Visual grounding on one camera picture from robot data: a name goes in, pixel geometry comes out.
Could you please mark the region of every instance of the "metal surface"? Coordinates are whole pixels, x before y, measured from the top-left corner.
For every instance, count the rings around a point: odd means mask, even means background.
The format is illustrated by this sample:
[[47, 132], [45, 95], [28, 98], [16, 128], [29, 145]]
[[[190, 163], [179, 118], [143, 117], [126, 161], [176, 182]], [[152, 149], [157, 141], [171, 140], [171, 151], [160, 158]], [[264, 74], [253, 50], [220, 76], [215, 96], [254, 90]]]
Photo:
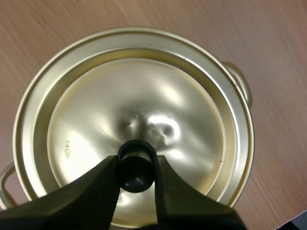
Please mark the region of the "metal surface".
[[[37, 74], [17, 113], [14, 162], [27, 197], [72, 182], [142, 139], [189, 185], [233, 206], [254, 150], [250, 92], [240, 76], [159, 30], [119, 28], [76, 42]], [[153, 188], [121, 191], [112, 223], [155, 222]]]
[[5, 188], [5, 182], [15, 172], [14, 162], [9, 164], [0, 174], [0, 207], [5, 210], [16, 206], [16, 202]]

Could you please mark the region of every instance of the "wood grain surface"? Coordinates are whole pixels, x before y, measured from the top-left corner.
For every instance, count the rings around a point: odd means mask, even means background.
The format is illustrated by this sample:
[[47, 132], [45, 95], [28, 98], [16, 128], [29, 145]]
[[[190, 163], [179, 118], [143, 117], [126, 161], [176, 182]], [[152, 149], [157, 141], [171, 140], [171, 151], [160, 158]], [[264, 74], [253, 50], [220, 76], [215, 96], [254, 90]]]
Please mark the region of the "wood grain surface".
[[[68, 44], [119, 26], [167, 30], [237, 64], [256, 151], [236, 210], [250, 230], [272, 230], [307, 209], [306, 0], [0, 0], [0, 170], [33, 76]], [[16, 175], [7, 187], [26, 201]]]

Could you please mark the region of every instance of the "pot handle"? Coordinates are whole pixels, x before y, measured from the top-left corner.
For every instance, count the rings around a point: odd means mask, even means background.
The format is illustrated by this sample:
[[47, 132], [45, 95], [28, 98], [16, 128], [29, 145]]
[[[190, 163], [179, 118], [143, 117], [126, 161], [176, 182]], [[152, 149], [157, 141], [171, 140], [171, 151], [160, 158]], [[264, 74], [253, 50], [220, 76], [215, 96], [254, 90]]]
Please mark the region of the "pot handle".
[[5, 182], [15, 172], [14, 162], [9, 164], [0, 174], [0, 207], [6, 210], [17, 206], [16, 202], [5, 188]]
[[229, 70], [229, 72], [235, 78], [237, 85], [242, 91], [249, 108], [251, 108], [253, 105], [253, 96], [251, 95], [250, 87], [243, 73], [235, 64], [231, 62], [223, 61], [222, 64]]

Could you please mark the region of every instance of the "cookware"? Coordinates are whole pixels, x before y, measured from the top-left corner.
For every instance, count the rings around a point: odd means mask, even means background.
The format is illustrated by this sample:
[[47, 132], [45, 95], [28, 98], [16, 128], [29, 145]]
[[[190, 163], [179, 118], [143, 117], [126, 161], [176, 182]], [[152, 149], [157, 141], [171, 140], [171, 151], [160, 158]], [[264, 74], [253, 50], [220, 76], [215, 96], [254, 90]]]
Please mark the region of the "cookware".
[[[62, 50], [20, 103], [12, 163], [29, 200], [76, 180], [132, 139], [150, 143], [200, 193], [232, 207], [254, 152], [252, 96], [241, 71], [178, 35], [118, 28]], [[112, 224], [156, 221], [154, 186], [121, 190]]]

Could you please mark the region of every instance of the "gold metal lid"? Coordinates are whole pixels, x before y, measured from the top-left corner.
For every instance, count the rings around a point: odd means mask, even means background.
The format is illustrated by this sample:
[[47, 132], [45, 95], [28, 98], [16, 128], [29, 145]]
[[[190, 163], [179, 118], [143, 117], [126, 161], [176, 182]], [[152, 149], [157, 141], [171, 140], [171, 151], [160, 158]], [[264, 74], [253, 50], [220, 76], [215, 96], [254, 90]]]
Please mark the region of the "gold metal lid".
[[[49, 61], [24, 95], [13, 145], [24, 191], [44, 196], [141, 139], [189, 185], [232, 206], [254, 148], [244, 94], [221, 62], [177, 35], [119, 28], [86, 37]], [[121, 191], [114, 225], [155, 221], [154, 186]]]

